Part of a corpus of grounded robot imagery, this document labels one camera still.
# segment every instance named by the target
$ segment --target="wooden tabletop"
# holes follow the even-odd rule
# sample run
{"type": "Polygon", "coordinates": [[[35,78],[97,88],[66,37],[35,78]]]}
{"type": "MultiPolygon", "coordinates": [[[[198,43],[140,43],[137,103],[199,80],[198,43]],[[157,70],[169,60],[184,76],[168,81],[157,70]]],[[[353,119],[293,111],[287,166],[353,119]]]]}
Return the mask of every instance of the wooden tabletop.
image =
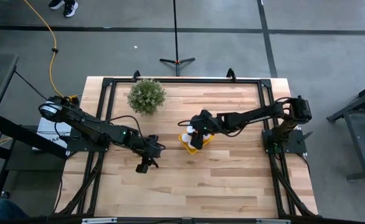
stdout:
{"type": "MultiPolygon", "coordinates": [[[[103,77],[87,77],[80,107],[95,116],[103,77]]],[[[287,79],[274,78],[275,98],[290,96],[287,79]]],[[[179,121],[191,119],[202,109],[213,115],[244,112],[260,107],[256,85],[213,83],[163,83],[166,102],[152,116],[134,114],[127,103],[131,83],[116,87],[112,117],[134,115],[145,136],[157,134],[167,149],[147,174],[137,174],[141,158],[127,149],[110,146],[105,154],[95,216],[114,217],[207,217],[275,218],[278,217],[273,192],[270,162],[263,151],[263,123],[248,125],[240,135],[228,138],[217,134],[197,154],[190,155],[178,141],[185,129],[179,121]]],[[[109,90],[105,98],[106,113],[109,90]]],[[[136,128],[132,119],[115,124],[136,128]]],[[[82,184],[86,152],[67,160],[64,185],[57,210],[63,209],[82,184]]],[[[293,189],[314,213],[317,213],[307,166],[295,154],[287,154],[293,189]]],[[[281,190],[285,210],[286,193],[281,190]]],[[[90,197],[86,199],[88,207],[90,197]]]]}

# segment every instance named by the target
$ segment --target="light stand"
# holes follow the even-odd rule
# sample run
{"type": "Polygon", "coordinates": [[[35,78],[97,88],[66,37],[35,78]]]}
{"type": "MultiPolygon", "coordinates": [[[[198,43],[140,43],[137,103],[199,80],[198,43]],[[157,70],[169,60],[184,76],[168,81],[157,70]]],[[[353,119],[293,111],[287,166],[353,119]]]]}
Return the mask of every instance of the light stand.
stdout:
{"type": "Polygon", "coordinates": [[[159,61],[172,63],[176,66],[176,76],[180,76],[180,65],[184,62],[192,62],[195,61],[195,58],[189,58],[184,60],[178,60],[178,41],[177,41],[177,17],[176,17],[176,0],[173,0],[173,11],[174,11],[174,36],[176,38],[176,60],[168,60],[161,58],[159,61]]]}

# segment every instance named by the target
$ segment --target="small succulent plant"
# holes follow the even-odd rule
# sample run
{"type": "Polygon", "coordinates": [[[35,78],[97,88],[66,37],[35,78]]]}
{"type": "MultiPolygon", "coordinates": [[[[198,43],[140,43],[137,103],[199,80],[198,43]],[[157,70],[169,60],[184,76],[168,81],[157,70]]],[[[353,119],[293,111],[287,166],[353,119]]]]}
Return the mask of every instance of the small succulent plant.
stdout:
{"type": "Polygon", "coordinates": [[[158,106],[163,106],[163,102],[166,100],[166,91],[159,82],[153,79],[144,79],[131,87],[127,99],[135,113],[152,115],[158,106]]]}

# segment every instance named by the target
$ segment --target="gray floor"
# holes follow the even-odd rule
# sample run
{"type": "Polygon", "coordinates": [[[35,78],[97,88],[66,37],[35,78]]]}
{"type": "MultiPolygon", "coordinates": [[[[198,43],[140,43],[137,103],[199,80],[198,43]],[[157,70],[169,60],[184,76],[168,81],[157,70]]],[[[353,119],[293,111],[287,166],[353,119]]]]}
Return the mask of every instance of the gray floor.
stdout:
{"type": "MultiPolygon", "coordinates": [[[[172,3],[167,0],[81,1],[71,19],[64,19],[61,11],[51,12],[39,0],[31,3],[55,26],[173,26],[172,3]]],[[[365,0],[263,0],[263,4],[270,29],[365,30],[365,0]]],[[[177,0],[177,7],[181,27],[261,28],[253,0],[177,0]]],[[[0,24],[41,25],[22,0],[0,1],[0,24]]],[[[132,75],[135,70],[142,75],[174,75],[172,67],[158,62],[160,57],[174,58],[172,33],[55,34],[60,53],[54,79],[65,95],[81,93],[89,75],[132,75]]],[[[365,88],[365,35],[270,38],[278,77],[288,78],[293,95],[310,101],[313,120],[302,129],[314,131],[306,143],[320,215],[365,221],[365,180],[346,182],[347,174],[361,170],[346,124],[325,120],[365,88]]],[[[239,77],[270,77],[262,34],[181,33],[179,45],[180,58],[197,58],[181,70],[182,76],[222,77],[232,67],[239,77]]],[[[48,78],[51,48],[48,32],[0,30],[0,53],[20,55],[18,71],[46,96],[54,94],[48,78]]],[[[40,103],[40,97],[14,77],[0,113],[16,123],[36,124],[40,103]]],[[[12,199],[31,215],[49,213],[57,186],[35,184],[40,183],[40,175],[35,175],[11,178],[9,188],[17,189],[12,199]],[[32,190],[36,197],[22,202],[21,195],[32,190]],[[33,206],[44,202],[49,205],[41,211],[33,206]]],[[[59,174],[53,175],[57,181],[59,174]]]]}

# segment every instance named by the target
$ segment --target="shoe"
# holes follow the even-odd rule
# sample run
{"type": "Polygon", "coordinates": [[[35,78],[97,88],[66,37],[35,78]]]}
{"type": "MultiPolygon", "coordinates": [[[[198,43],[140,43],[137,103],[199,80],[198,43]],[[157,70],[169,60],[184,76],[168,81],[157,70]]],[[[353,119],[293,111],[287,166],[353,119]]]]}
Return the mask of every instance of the shoe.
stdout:
{"type": "Polygon", "coordinates": [[[77,2],[75,2],[74,4],[66,4],[64,10],[64,16],[72,17],[75,14],[77,8],[78,8],[77,2]]]}
{"type": "Polygon", "coordinates": [[[59,9],[64,4],[65,4],[64,0],[52,0],[50,4],[48,4],[48,7],[50,7],[50,9],[56,10],[59,9]]]}

